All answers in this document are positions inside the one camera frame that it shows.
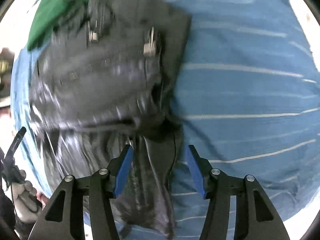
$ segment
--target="green fabric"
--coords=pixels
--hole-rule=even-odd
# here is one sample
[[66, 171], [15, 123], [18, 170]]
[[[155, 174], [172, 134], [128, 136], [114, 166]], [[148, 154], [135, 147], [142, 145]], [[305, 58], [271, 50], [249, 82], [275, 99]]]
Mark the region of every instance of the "green fabric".
[[84, 1], [88, 0], [41, 0], [30, 28], [27, 50], [42, 46], [44, 40], [51, 36], [58, 18]]

